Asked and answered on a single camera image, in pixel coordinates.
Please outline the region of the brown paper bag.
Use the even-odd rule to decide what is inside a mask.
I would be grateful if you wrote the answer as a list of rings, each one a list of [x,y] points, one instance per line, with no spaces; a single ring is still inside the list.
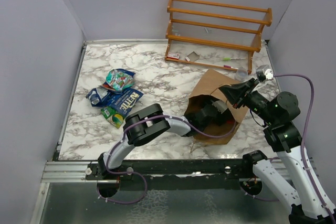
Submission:
[[[207,70],[200,78],[189,96],[188,106],[184,112],[188,121],[201,131],[198,133],[192,130],[188,134],[194,141],[207,145],[227,145],[232,140],[248,108],[233,108],[219,87],[237,83],[238,81],[212,69]],[[217,100],[224,101],[228,106],[223,114],[212,105]]]

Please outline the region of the dark blue snack packet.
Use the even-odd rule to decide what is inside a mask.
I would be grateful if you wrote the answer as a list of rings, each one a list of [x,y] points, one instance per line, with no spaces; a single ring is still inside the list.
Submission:
[[[93,88],[86,95],[92,107],[110,107],[125,118],[143,97],[143,93],[133,89],[124,89],[121,93],[115,93],[102,87]]]

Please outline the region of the teal red snack packet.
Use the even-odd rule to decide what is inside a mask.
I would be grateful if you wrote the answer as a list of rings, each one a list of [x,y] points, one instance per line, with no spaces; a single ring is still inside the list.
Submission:
[[[106,76],[106,80],[100,87],[105,88],[114,93],[122,93],[128,88],[131,88],[134,83],[135,73],[125,69],[112,69]]]

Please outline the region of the green snack packet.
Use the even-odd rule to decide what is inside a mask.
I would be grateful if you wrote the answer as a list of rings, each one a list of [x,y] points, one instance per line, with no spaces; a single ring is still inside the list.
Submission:
[[[101,109],[103,117],[117,129],[123,124],[124,117],[119,114],[115,109],[110,106],[106,106]]]

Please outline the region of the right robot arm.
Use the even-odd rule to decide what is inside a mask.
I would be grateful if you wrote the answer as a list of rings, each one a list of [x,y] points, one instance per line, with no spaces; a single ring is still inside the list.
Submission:
[[[290,223],[335,223],[335,205],[305,156],[303,138],[292,122],[300,114],[297,97],[284,91],[269,101],[254,89],[258,83],[252,78],[224,85],[220,91],[234,108],[246,106],[265,122],[265,139],[284,164],[292,183],[274,169],[261,151],[243,156],[242,173],[246,177],[256,175],[267,185],[286,208]]]

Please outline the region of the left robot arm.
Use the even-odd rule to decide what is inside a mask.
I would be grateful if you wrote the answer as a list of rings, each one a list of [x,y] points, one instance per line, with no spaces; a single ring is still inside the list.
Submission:
[[[185,116],[166,115],[158,103],[150,105],[125,119],[122,139],[99,156],[98,173],[104,179],[112,178],[116,168],[135,147],[143,146],[165,132],[181,137],[198,133],[212,137],[205,129],[213,122],[222,125],[227,117],[228,106],[221,100],[210,100],[199,111]]]

